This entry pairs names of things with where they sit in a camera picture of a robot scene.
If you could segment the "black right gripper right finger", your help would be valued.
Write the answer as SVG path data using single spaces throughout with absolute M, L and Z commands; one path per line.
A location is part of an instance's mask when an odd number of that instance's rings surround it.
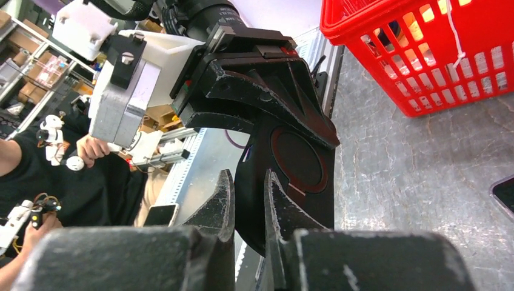
M 474 290 L 456 248 L 432 232 L 329 230 L 264 182 L 269 290 Z

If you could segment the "black phone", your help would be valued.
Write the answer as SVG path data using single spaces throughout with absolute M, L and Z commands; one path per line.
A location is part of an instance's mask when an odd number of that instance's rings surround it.
M 328 149 L 273 116 L 253 126 L 236 168 L 235 227 L 241 238 L 265 255 L 264 188 L 276 173 L 289 198 L 326 228 L 334 227 L 335 149 Z

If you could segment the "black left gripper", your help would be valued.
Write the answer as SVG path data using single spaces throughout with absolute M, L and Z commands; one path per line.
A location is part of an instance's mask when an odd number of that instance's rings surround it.
M 187 128 L 250 133 L 270 115 L 334 149 L 339 139 L 292 38 L 245 25 L 215 26 L 195 47 L 170 92 Z

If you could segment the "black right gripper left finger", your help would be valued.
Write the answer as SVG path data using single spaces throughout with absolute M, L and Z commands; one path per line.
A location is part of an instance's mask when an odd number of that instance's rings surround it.
M 13 290 L 234 290 L 235 190 L 228 170 L 184 223 L 53 230 Z

